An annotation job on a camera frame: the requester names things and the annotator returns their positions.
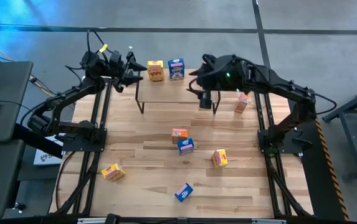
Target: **wooden plank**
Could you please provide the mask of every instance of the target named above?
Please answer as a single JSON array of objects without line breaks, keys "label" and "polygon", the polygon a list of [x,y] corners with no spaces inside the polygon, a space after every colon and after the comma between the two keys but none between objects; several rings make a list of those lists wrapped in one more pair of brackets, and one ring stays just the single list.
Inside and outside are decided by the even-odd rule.
[{"label": "wooden plank", "polygon": [[[140,85],[153,85],[146,84],[147,79]],[[163,101],[177,100],[170,91],[172,86],[180,86],[177,91],[183,94],[179,96],[182,102],[145,103],[144,114],[135,102],[135,86],[125,88],[122,94],[113,90],[106,123],[107,145],[100,158],[91,216],[116,213],[128,217],[272,217],[265,162],[256,135],[259,122],[254,95],[250,95],[245,111],[235,114],[237,93],[224,92],[217,114],[213,115],[210,110],[198,108],[196,96],[186,98],[186,82],[165,80],[158,84],[161,89],[157,91],[165,93],[158,96],[164,97]],[[150,101],[160,100],[153,92],[143,93]],[[86,96],[77,102],[74,121],[91,117],[94,98]],[[270,95],[270,99],[278,123],[289,114],[287,100],[277,95]],[[171,142],[172,128],[188,129],[196,146],[193,153],[179,156]],[[229,164],[225,169],[212,167],[211,155],[216,149],[227,151]],[[62,173],[61,202],[77,185],[82,157],[83,153],[77,152]],[[100,171],[114,162],[122,165],[126,176],[112,183],[104,180]],[[282,163],[289,189],[312,213],[301,162],[292,155],[282,155]],[[185,183],[194,192],[180,203],[174,193]],[[277,193],[283,208],[282,194],[279,190]],[[50,212],[54,210],[52,202]]]}]

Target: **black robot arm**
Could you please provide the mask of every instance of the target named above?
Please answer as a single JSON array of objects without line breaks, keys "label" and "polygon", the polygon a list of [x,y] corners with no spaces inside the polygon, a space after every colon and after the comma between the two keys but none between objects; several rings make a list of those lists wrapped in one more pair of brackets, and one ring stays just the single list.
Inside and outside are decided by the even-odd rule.
[{"label": "black robot arm", "polygon": [[[98,129],[95,124],[89,121],[81,121],[79,123],[61,122],[60,114],[62,110],[89,94],[101,92],[105,88],[104,77],[111,78],[113,87],[117,92],[121,93],[123,91],[122,85],[128,86],[143,79],[141,76],[134,75],[133,72],[146,70],[144,66],[136,62],[133,52],[127,54],[126,64],[124,64],[121,54],[117,51],[112,52],[109,60],[107,60],[104,53],[102,55],[104,59],[101,59],[94,52],[86,52],[80,63],[82,69],[85,70],[85,78],[81,84],[46,99],[40,107],[34,110],[28,121],[28,127],[41,136],[51,136],[59,133],[79,134],[84,140],[95,142],[98,137]],[[52,113],[50,118],[44,115],[46,111]]]},{"label": "black robot arm", "polygon": [[[201,68],[190,73],[197,76],[188,91],[197,94],[201,108],[211,108],[211,91],[250,91],[257,93],[275,93],[296,102],[293,111],[281,123],[270,126],[266,138],[269,146],[282,145],[285,134],[300,123],[313,121],[316,118],[315,94],[307,87],[294,84],[280,78],[273,70],[263,65],[256,65],[236,55],[225,55],[216,58],[203,55]],[[203,90],[194,90],[191,84],[196,83]]]}]

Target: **toy box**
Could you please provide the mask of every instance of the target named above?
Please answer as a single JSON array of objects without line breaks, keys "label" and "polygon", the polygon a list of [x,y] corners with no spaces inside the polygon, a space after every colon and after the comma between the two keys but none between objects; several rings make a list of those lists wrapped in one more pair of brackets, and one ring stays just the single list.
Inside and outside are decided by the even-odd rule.
[{"label": "toy box", "polygon": [[225,149],[216,150],[211,156],[214,168],[224,167],[228,165],[227,154]]},{"label": "toy box", "polygon": [[107,167],[106,169],[102,170],[102,175],[103,175],[103,178],[114,182],[114,181],[124,177],[124,175],[126,175],[126,173],[116,163],[116,164],[113,164],[110,167]]},{"label": "toy box", "polygon": [[171,141],[173,142],[173,144],[177,144],[178,141],[185,140],[187,138],[187,129],[173,128],[173,131],[171,132]]},{"label": "toy box", "polygon": [[235,104],[235,113],[243,113],[247,106],[247,102],[249,100],[249,96],[246,95],[245,93],[241,93],[238,102]]},{"label": "toy box", "polygon": [[177,148],[179,151],[179,155],[183,155],[188,152],[193,152],[195,150],[195,144],[193,144],[193,140],[188,138],[186,140],[178,141]]},{"label": "toy box", "polygon": [[170,80],[183,80],[185,76],[184,59],[174,59],[168,61],[168,70],[170,72]]},{"label": "toy box", "polygon": [[151,81],[163,81],[163,61],[149,61],[148,62],[148,75]]},{"label": "toy box", "polygon": [[189,184],[184,184],[183,187],[179,191],[177,191],[174,195],[179,200],[179,202],[183,202],[184,199],[188,197],[192,193],[193,189]]}]

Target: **cereal box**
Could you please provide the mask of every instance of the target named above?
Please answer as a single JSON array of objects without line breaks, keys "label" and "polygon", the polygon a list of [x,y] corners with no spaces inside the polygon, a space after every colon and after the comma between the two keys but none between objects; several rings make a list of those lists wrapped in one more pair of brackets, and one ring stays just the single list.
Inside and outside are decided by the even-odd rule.
[{"label": "cereal box", "polygon": [[121,167],[117,163],[107,167],[106,169],[102,170],[103,178],[109,181],[116,181],[122,177],[124,177],[126,173],[123,171]]},{"label": "cereal box", "polygon": [[170,80],[183,80],[185,74],[184,59],[174,59],[168,61],[168,70],[170,71]]},{"label": "cereal box", "polygon": [[149,61],[148,62],[148,75],[151,81],[163,81],[163,61]]},{"label": "cereal box", "polygon": [[238,101],[235,104],[235,113],[243,113],[247,106],[247,102],[249,100],[249,96],[245,93],[241,93]]},{"label": "cereal box", "polygon": [[228,165],[227,154],[225,149],[216,150],[211,156],[214,168],[224,167]]},{"label": "cereal box", "polygon": [[187,140],[178,141],[177,148],[179,155],[182,156],[185,153],[193,152],[195,149],[195,144],[193,144],[193,140],[191,138],[188,138]]},{"label": "cereal box", "polygon": [[173,128],[173,131],[171,132],[171,140],[173,144],[177,144],[178,141],[185,140],[187,138],[188,138],[187,129]]},{"label": "cereal box", "polygon": [[184,199],[188,197],[193,191],[193,188],[189,186],[189,184],[184,184],[181,189],[179,189],[174,195],[179,200],[179,202],[183,202]]}]

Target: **gray floor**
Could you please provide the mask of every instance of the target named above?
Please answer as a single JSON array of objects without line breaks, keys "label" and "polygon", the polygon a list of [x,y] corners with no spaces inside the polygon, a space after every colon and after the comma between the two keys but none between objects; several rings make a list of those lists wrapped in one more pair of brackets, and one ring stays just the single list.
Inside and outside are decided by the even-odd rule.
[{"label": "gray floor", "polygon": [[[357,0],[259,0],[264,29],[357,30]],[[255,29],[251,0],[0,0],[0,24]],[[237,54],[262,63],[257,34],[102,33],[111,49],[133,47],[139,62],[183,57],[188,68],[198,68],[201,55]],[[339,105],[357,94],[357,35],[266,35],[273,69],[285,79],[307,85]],[[92,47],[100,43],[92,37]],[[14,60],[32,60],[33,74],[54,91],[77,83],[63,66],[77,66],[85,51],[84,33],[0,31],[0,49]],[[29,85],[24,99],[34,106],[46,96]],[[317,110],[329,102],[318,100]],[[64,111],[70,119],[72,110]],[[350,149],[338,120],[323,123],[328,148],[338,177],[355,171]],[[39,205],[25,215],[47,212],[53,184],[26,183],[20,198]],[[357,221],[357,180],[341,181],[351,220]],[[41,186],[46,193],[34,192]]]}]

